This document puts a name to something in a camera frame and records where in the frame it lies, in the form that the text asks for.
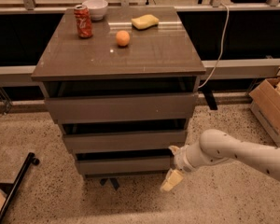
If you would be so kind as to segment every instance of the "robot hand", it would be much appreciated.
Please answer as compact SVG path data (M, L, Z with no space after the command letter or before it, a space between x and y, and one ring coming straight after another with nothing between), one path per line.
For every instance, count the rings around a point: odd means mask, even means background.
M238 160L280 181L279 147L244 142L219 130L207 130L193 145L169 148L174 154L175 167L168 171L161 191L170 191L183 180L186 173L228 159Z

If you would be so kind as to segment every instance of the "red soda can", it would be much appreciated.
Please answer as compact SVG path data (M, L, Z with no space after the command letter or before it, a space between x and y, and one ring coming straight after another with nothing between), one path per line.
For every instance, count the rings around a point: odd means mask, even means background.
M77 34L81 38L92 37L91 15L86 5L77 5L74 9L77 20Z

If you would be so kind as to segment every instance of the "floor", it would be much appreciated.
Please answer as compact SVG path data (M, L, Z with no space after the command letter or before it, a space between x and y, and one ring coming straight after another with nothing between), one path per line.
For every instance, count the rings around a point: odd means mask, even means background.
M273 145L247 103L222 102L212 111L201 101L187 142L209 128ZM119 177L118 190L84 181L42 102L0 113L1 182L13 181L29 151L40 164L28 170L4 224L280 223L280 183L238 161L202 167L169 193L159 191L164 174Z

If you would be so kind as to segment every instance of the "bowl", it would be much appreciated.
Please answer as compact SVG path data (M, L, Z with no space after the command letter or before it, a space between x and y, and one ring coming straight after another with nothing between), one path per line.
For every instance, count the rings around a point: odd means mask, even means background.
M89 9L93 21L101 20L108 9L108 2L106 0L86 0L82 4L86 5Z

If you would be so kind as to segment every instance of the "dresser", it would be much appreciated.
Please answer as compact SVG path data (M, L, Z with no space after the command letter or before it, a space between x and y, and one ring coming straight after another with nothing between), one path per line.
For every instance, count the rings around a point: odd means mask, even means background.
M152 14L158 26L138 31L131 18ZM130 44L121 48L116 33ZM110 7L77 36L68 9L32 80L84 178L166 172L170 145L182 146L203 64L173 7Z

